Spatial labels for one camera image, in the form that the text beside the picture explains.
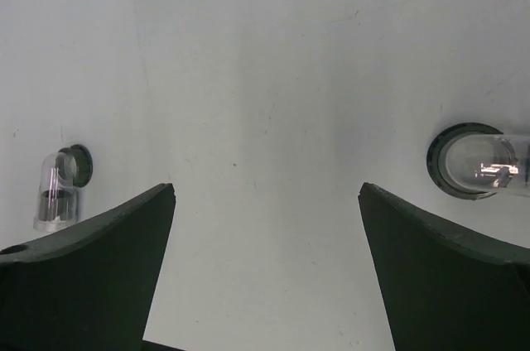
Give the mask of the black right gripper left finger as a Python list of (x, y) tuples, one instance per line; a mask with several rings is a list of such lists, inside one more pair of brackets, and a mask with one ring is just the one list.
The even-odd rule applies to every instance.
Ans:
[(176, 206), (160, 184), (1, 251), (3, 350), (163, 350), (144, 338)]

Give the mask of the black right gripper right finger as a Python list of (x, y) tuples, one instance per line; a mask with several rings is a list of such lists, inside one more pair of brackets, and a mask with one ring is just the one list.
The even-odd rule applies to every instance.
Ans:
[(529, 251), (365, 183), (359, 207), (397, 350), (527, 350)]

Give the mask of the clear elbow pipe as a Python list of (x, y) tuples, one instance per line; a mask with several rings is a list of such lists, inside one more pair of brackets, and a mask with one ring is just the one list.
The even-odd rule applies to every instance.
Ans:
[(54, 233), (80, 221), (80, 189), (94, 171), (87, 147), (74, 144), (49, 155), (41, 165), (41, 178), (33, 228)]
[(483, 123), (458, 123), (440, 132), (426, 153), (434, 184), (461, 200), (498, 194), (529, 196), (529, 136)]

